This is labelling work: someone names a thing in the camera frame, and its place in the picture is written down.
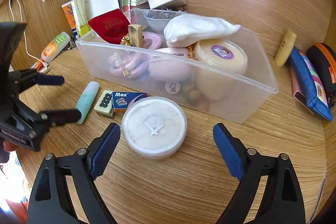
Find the orange zipper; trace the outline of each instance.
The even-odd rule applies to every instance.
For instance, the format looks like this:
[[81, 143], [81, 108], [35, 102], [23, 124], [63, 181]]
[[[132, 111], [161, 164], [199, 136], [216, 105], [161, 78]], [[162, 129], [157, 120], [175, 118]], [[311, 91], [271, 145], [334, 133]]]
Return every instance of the orange zipper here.
[[329, 65], [330, 65], [329, 72], [330, 72], [332, 82], [334, 84], [335, 82], [333, 80], [336, 77], [336, 61], [334, 60], [333, 56], [331, 55], [331, 53], [328, 51], [328, 49], [324, 45], [322, 45], [321, 43], [316, 43], [314, 44], [314, 46], [316, 46], [323, 53], [323, 55], [326, 57], [327, 61], [329, 62]]

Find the metal screw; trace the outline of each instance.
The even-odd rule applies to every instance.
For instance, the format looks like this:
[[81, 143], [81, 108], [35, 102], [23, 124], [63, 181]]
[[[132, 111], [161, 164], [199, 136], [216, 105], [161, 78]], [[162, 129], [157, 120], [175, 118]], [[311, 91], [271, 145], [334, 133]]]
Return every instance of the metal screw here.
[[78, 149], [77, 153], [78, 155], [84, 155], [86, 153], [86, 149], [85, 148]]
[[49, 153], [49, 154], [46, 154], [45, 159], [50, 160], [52, 157], [53, 157], [53, 155], [51, 153]]
[[247, 150], [247, 153], [249, 153], [251, 156], [254, 156], [257, 153], [257, 150], [255, 150], [254, 148], [249, 148]]
[[31, 138], [36, 138], [36, 137], [37, 137], [37, 134], [36, 134], [36, 132], [33, 130], [33, 131], [31, 131], [31, 133], [29, 133], [29, 136], [30, 136]]
[[281, 157], [283, 160], [288, 160], [288, 159], [289, 159], [289, 156], [288, 156], [286, 153], [281, 153], [280, 157]]
[[42, 113], [42, 114], [41, 114], [41, 118], [42, 118], [43, 120], [46, 120], [46, 119], [48, 119], [48, 116], [47, 116], [47, 114]]

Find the red packet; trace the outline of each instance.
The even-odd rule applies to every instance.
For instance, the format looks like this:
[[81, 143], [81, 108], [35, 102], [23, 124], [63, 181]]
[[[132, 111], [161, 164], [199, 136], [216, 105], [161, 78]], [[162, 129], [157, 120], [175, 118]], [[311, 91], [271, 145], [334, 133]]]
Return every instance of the red packet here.
[[89, 20], [90, 27], [106, 42], [120, 44], [128, 34], [128, 19], [119, 10], [107, 12]]

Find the human hand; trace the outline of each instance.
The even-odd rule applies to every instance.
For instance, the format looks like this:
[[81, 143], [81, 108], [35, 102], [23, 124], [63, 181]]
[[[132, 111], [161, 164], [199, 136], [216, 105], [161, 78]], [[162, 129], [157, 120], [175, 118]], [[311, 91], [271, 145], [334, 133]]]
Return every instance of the human hand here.
[[13, 144], [7, 140], [4, 140], [3, 141], [3, 150], [5, 152], [12, 152], [12, 151], [15, 151], [16, 148], [18, 148], [18, 146], [16, 144]]

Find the white paper bag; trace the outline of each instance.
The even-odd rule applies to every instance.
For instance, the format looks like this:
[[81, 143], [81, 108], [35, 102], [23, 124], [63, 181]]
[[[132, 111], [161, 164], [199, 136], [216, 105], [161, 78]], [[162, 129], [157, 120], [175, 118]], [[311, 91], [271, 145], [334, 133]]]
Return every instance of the white paper bag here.
[[185, 13], [169, 21], [163, 33], [168, 47], [188, 47], [199, 40], [227, 37], [240, 27], [219, 17]]

